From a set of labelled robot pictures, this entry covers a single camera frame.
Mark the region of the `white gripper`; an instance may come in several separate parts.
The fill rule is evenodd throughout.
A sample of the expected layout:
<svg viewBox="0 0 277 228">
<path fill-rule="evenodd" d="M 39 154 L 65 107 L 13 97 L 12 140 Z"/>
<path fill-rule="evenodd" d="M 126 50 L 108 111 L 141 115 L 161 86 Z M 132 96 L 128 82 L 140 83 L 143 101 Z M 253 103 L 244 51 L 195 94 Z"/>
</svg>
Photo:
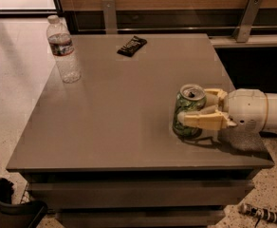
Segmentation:
<svg viewBox="0 0 277 228">
<path fill-rule="evenodd" d="M 266 123 L 268 99 L 258 89 L 237 89 L 229 94 L 221 88 L 206 88 L 206 108 L 181 111 L 177 120 L 184 126 L 205 130 L 228 127 L 241 132 L 258 133 Z"/>
</svg>

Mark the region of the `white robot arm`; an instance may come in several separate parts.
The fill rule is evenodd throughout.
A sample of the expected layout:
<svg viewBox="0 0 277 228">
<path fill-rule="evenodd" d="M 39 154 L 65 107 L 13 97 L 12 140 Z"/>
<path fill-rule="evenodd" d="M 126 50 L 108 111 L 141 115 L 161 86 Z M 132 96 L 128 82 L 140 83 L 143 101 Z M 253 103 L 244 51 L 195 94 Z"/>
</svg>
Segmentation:
<svg viewBox="0 0 277 228">
<path fill-rule="evenodd" d="M 206 105 L 200 110 L 182 110 L 177 120 L 184 126 L 259 133 L 277 130 L 277 94 L 259 89 L 236 89 L 230 93 L 207 88 Z"/>
</svg>

